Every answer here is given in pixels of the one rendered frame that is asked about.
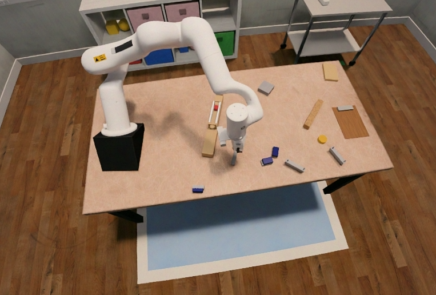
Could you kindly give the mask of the yellow short cylinder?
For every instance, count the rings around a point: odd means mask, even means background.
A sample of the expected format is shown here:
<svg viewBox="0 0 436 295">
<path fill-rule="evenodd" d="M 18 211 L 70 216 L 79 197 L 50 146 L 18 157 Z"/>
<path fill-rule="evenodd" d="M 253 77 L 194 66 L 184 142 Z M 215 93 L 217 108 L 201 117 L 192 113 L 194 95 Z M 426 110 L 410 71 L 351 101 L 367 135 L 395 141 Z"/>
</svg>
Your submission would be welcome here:
<svg viewBox="0 0 436 295">
<path fill-rule="evenodd" d="M 320 135 L 318 137 L 318 142 L 324 144 L 327 141 L 327 137 L 325 135 Z"/>
</svg>

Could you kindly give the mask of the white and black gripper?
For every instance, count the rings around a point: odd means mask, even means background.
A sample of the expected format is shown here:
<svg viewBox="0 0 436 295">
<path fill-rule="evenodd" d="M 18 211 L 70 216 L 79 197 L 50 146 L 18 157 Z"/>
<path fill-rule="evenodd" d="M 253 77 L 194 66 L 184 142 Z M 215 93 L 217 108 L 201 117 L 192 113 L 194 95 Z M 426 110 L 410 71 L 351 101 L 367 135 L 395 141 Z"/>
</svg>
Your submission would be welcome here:
<svg viewBox="0 0 436 295">
<path fill-rule="evenodd" d="M 243 138 L 242 139 L 231 139 L 233 150 L 239 153 L 239 149 L 243 150 Z"/>
</svg>

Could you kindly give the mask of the light wooden stick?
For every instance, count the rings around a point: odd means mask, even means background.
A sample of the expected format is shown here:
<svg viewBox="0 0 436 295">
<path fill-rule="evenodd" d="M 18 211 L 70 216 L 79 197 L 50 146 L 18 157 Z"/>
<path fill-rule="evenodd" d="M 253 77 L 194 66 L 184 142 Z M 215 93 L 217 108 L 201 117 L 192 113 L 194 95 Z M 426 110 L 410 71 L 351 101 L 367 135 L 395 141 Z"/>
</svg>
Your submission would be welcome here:
<svg viewBox="0 0 436 295">
<path fill-rule="evenodd" d="M 318 99 L 318 100 L 317 100 L 317 103 L 315 104 L 314 108 L 312 109 L 311 113 L 309 114 L 309 116 L 308 116 L 308 118 L 307 118 L 305 124 L 303 125 L 303 128 L 305 128 L 305 129 L 307 129 L 307 130 L 309 129 L 309 127 L 310 127 L 311 124 L 313 123 L 314 118 L 316 117 L 316 115 L 317 115 L 319 109 L 321 108 L 323 102 L 324 102 L 324 101 L 321 100 L 321 99 Z"/>
</svg>

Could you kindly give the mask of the tan flat rectangular block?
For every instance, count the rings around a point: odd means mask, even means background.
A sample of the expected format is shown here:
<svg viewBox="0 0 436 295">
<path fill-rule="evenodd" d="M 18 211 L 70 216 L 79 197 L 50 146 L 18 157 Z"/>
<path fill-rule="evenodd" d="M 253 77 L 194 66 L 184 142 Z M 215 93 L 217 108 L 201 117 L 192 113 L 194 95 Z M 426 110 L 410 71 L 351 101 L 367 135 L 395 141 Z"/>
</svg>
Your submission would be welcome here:
<svg viewBox="0 0 436 295">
<path fill-rule="evenodd" d="M 325 81 L 338 82 L 339 79 L 338 79 L 336 64 L 323 63 L 322 68 L 323 68 L 323 75 Z"/>
</svg>

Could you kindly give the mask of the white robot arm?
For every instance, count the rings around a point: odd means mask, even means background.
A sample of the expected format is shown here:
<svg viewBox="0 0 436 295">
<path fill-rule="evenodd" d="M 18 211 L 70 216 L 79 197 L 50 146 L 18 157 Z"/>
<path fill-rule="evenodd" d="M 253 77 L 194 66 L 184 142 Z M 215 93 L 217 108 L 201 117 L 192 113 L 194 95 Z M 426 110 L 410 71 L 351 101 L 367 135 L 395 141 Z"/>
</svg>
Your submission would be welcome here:
<svg viewBox="0 0 436 295">
<path fill-rule="evenodd" d="M 82 66 L 90 74 L 108 74 L 99 86 L 106 124 L 103 135 L 118 136 L 137 129 L 129 121 L 123 82 L 129 63 L 160 49 L 192 46 L 209 85 L 216 95 L 238 94 L 247 107 L 234 103 L 226 110 L 227 128 L 217 127 L 220 147 L 226 140 L 242 139 L 246 129 L 263 118 L 257 95 L 248 86 L 232 79 L 211 26 L 202 18 L 188 17 L 181 22 L 150 21 L 141 24 L 137 33 L 121 41 L 93 47 L 82 55 Z"/>
</svg>

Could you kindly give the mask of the brown wooden clipboard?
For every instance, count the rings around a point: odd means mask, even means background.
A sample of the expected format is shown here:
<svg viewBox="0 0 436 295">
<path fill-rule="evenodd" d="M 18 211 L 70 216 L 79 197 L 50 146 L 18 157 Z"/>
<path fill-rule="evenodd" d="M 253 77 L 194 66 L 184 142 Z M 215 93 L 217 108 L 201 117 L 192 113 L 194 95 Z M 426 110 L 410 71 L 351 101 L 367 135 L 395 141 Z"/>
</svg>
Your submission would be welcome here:
<svg viewBox="0 0 436 295">
<path fill-rule="evenodd" d="M 355 105 L 332 107 L 345 139 L 369 137 Z"/>
</svg>

